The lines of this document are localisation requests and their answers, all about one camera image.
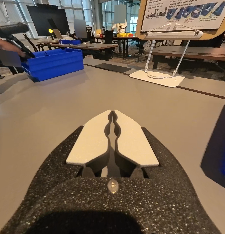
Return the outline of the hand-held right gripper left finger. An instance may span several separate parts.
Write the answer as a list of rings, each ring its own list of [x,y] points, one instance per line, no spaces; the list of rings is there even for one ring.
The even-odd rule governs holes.
[[[65,161],[66,164],[90,168],[96,177],[108,176],[112,114],[111,110],[106,110],[83,126]]]

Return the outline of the printed instruction sheet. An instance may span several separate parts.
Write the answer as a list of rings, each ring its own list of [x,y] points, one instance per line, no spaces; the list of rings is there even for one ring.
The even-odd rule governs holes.
[[[147,0],[141,32],[219,29],[225,0]]]

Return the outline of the blue plastic bin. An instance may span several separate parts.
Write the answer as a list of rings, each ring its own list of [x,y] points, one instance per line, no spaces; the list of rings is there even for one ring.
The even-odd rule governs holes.
[[[82,50],[54,49],[33,53],[21,63],[23,70],[36,81],[44,81],[84,69]]]
[[[69,40],[69,39],[61,39],[61,44],[64,45],[80,45],[81,41],[80,40]]]
[[[200,167],[209,179],[225,188],[225,105],[216,121]]]

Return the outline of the person's leg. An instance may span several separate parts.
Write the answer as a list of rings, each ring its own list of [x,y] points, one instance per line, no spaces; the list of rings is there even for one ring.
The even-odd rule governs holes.
[[[15,69],[15,67],[12,67],[12,66],[4,66],[4,65],[2,64],[1,61],[0,61],[0,68],[7,68],[7,69],[9,69],[10,72],[11,72],[13,75],[18,74],[18,72],[17,72],[17,70]]]

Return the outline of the white printed icon sheet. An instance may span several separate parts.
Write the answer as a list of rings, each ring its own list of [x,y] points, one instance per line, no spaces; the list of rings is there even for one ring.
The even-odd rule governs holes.
[[[143,44],[143,49],[145,52],[150,52],[152,47],[152,40],[148,40]]]

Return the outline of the wood-edged grey desk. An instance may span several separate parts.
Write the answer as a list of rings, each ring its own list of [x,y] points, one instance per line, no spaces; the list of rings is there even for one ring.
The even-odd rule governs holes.
[[[152,51],[153,69],[158,63],[176,68],[184,52],[183,46],[159,46]],[[206,68],[225,72],[225,48],[188,47],[178,70]]]

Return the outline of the dark desk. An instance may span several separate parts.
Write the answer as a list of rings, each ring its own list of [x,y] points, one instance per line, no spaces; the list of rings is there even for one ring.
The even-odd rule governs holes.
[[[99,60],[109,61],[113,58],[113,50],[118,47],[118,44],[103,44],[103,43],[81,43],[78,45],[73,44],[60,44],[58,41],[38,41],[43,45],[54,48],[73,48],[82,50],[83,57],[85,55],[92,55],[93,58]]]
[[[129,40],[134,40],[134,41],[140,41],[138,37],[132,36],[132,37],[113,37],[114,40],[122,40],[122,45],[123,45],[123,57],[129,57],[130,55],[128,54],[129,52]]]

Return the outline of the black office chair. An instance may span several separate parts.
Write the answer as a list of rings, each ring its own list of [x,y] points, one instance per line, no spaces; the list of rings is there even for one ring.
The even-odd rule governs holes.
[[[135,62],[136,63],[140,63],[140,62],[142,62],[142,61],[145,61],[145,60],[147,60],[147,58],[148,58],[148,56],[147,56],[147,54],[145,53],[145,51],[144,51],[144,49],[143,49],[143,44],[146,42],[147,40],[140,40],[140,42],[136,45],[136,47],[138,47],[138,52],[136,52],[135,54],[134,54],[134,56],[137,58],[136,60],[135,60]],[[141,60],[140,59],[140,56],[141,55],[145,55],[145,58],[143,59],[143,60]]]
[[[113,30],[106,30],[105,44],[112,44],[112,40],[113,40]],[[105,60],[106,61],[109,61],[109,59],[113,58],[112,50],[113,50],[113,48],[105,49]]]

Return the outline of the black table mat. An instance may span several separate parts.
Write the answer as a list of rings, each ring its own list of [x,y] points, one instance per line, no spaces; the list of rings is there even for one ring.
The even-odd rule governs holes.
[[[122,67],[122,66],[112,65],[108,63],[101,63],[98,65],[95,65],[94,67],[103,69],[103,70],[118,72],[118,73],[125,73],[131,70],[131,68],[128,68],[128,67]]]

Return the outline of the black display screen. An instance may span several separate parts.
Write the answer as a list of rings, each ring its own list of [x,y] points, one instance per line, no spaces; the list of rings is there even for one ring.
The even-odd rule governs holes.
[[[38,36],[50,36],[49,29],[58,29],[61,35],[66,35],[70,31],[64,9],[49,4],[27,5],[27,9]]]

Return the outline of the person's left hand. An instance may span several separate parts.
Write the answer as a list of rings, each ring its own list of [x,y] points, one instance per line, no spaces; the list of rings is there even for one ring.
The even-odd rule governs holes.
[[[0,39],[0,49],[5,51],[17,52],[20,57],[25,57],[25,53],[16,45],[9,43],[8,41]]]

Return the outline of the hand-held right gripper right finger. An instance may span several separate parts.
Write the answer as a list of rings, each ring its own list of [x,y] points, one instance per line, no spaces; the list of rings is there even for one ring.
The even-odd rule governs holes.
[[[119,110],[112,114],[116,135],[114,158],[121,177],[131,177],[135,169],[144,177],[143,169],[157,167],[159,161],[142,127]]]

